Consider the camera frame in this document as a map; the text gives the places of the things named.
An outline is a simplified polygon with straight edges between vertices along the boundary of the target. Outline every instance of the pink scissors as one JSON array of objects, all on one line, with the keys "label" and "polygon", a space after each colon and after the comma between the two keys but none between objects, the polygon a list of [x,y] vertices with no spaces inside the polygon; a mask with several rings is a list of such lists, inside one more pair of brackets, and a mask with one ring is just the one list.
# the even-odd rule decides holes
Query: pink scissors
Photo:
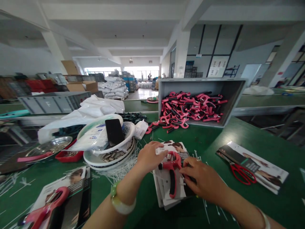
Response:
[{"label": "pink scissors", "polygon": [[[226,161],[228,161],[229,163],[230,163],[230,167],[231,167],[231,169],[232,169],[232,172],[233,172],[233,174],[234,174],[234,176],[235,176],[235,178],[237,179],[237,180],[239,180],[240,182],[242,182],[243,184],[245,184],[245,185],[251,185],[251,183],[256,183],[256,178],[255,178],[255,176],[254,176],[254,174],[251,172],[251,171],[249,171],[249,170],[247,170],[246,168],[244,168],[244,167],[242,167],[242,166],[240,166],[239,164],[236,164],[236,163],[234,163],[234,162],[232,162],[229,158],[227,158],[225,155],[223,155],[222,154],[222,156],[223,156],[223,158],[226,160]],[[244,179],[244,180],[241,180],[238,176],[236,176],[236,172]]]}]

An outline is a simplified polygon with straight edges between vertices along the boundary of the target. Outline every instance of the warehouse aisle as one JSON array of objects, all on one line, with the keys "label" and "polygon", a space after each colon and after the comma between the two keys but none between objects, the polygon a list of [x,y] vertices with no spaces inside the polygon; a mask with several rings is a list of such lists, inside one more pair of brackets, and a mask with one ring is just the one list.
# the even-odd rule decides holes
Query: warehouse aisle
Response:
[{"label": "warehouse aisle", "polygon": [[147,99],[148,97],[155,97],[158,94],[159,94],[158,91],[153,91],[150,88],[139,88],[135,92],[129,92],[127,100]]}]

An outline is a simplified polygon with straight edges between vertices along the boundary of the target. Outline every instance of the smartphone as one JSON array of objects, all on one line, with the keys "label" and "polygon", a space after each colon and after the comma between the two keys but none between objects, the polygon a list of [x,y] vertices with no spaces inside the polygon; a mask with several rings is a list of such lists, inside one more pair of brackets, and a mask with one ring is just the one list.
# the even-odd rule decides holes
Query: smartphone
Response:
[{"label": "smartphone", "polygon": [[125,140],[119,119],[105,120],[109,146],[113,147]]}]

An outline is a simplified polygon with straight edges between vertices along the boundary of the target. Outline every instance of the hand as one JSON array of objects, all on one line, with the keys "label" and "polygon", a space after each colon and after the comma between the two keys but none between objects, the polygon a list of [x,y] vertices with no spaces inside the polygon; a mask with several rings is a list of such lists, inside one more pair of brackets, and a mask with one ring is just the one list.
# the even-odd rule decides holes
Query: hand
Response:
[{"label": "hand", "polygon": [[164,147],[164,145],[160,142],[150,142],[146,144],[143,149],[141,149],[136,165],[140,167],[145,174],[157,168],[162,160],[166,157],[168,150],[156,155],[156,149],[159,147]]},{"label": "hand", "polygon": [[198,161],[194,157],[188,157],[184,160],[183,168],[180,169],[179,173],[196,179],[197,184],[191,181],[188,176],[185,176],[186,184],[201,198],[219,206],[225,203],[230,188],[226,186],[211,166]]}]

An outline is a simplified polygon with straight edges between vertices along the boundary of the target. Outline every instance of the red scissors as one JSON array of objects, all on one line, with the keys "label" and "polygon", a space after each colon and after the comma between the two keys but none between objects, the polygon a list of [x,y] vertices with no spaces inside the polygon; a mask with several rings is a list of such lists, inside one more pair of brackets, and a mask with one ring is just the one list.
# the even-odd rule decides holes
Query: red scissors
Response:
[{"label": "red scissors", "polygon": [[[234,176],[235,176],[235,178],[236,178],[237,180],[239,180],[240,182],[242,182],[242,183],[245,184],[245,185],[251,185],[251,183],[253,183],[253,184],[256,183],[256,178],[255,178],[254,174],[253,174],[251,171],[249,171],[249,170],[247,170],[246,168],[240,166],[239,164],[236,164],[236,163],[232,162],[232,161],[231,161],[229,158],[227,158],[225,155],[222,154],[222,156],[223,156],[223,158],[224,158],[226,161],[229,162],[230,167],[231,167],[231,169],[232,169],[232,172],[233,172],[233,174],[234,174]],[[244,180],[241,180],[240,178],[238,178],[238,176],[236,176],[236,172],[237,172],[239,175],[241,175],[241,177],[242,177]]]},{"label": "red scissors", "polygon": [[41,223],[44,221],[45,218],[47,218],[47,214],[50,212],[50,219],[55,220],[54,217],[52,217],[54,212],[56,211],[56,208],[61,206],[64,201],[67,199],[70,191],[67,187],[60,187],[58,188],[51,197],[46,202],[46,205],[32,211],[30,214],[22,216],[17,225],[22,226],[25,224],[30,224],[30,229],[39,229]]}]

